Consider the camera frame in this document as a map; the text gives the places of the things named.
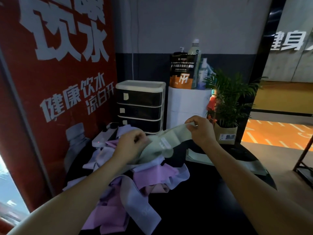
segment forearm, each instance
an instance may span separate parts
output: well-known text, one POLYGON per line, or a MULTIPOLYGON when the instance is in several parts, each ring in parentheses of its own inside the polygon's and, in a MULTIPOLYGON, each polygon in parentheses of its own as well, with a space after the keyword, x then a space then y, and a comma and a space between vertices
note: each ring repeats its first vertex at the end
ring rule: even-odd
POLYGON ((123 166, 124 163, 112 157, 87 178, 32 212, 8 235, 77 235, 123 166))
POLYGON ((217 143, 202 148, 256 231, 262 234, 311 234, 313 217, 241 166, 217 143))

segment orange floor mat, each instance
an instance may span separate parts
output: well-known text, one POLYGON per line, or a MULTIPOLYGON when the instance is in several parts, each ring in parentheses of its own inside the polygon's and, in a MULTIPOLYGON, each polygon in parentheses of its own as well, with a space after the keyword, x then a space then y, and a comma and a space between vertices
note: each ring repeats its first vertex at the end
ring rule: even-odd
POLYGON ((242 141, 303 150, 312 134, 313 126, 250 119, 242 141))

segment hand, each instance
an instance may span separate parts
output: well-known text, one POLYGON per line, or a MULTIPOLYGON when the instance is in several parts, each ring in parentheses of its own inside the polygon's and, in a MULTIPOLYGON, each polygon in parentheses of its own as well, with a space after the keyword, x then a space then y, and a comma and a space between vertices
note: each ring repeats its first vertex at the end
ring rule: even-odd
POLYGON ((115 148, 112 158, 126 164, 133 160, 149 144, 149 138, 141 129, 123 134, 115 148))
POLYGON ((213 125, 208 119, 195 115, 187 119, 185 124, 191 122, 194 122, 197 126, 189 124, 187 125, 187 129, 191 132, 192 139, 198 146, 203 148, 209 143, 217 143, 213 125))

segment black drawer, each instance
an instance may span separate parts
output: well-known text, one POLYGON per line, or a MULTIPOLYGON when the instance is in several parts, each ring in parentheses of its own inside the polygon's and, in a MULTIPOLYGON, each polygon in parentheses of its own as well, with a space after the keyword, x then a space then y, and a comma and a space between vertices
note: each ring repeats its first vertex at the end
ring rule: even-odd
POLYGON ((158 120, 162 116, 164 110, 164 104, 159 107, 147 107, 147 106, 135 106, 117 104, 118 115, 146 119, 146 120, 158 120))
POLYGON ((117 103, 141 106, 162 105, 162 92, 152 93, 134 90, 116 89, 117 103))
POLYGON ((143 119, 135 119, 135 118, 124 118, 118 116, 119 125, 124 126, 130 124, 133 127, 137 127, 144 132, 147 133, 157 133, 163 128, 163 118, 156 120, 156 121, 149 121, 143 119))

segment white sticker on pot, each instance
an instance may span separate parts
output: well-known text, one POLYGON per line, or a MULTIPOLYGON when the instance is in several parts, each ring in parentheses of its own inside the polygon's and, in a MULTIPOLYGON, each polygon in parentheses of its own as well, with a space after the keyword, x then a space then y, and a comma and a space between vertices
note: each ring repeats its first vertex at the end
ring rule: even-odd
POLYGON ((128 93, 123 93, 123 95, 124 95, 124 100, 125 101, 129 99, 128 93))
POLYGON ((220 134, 219 140, 234 140, 236 138, 236 134, 220 134))
POLYGON ((164 143, 164 146, 167 148, 167 149, 171 149, 171 145, 168 143, 168 141, 166 140, 166 138, 161 138, 161 141, 162 143, 164 143))

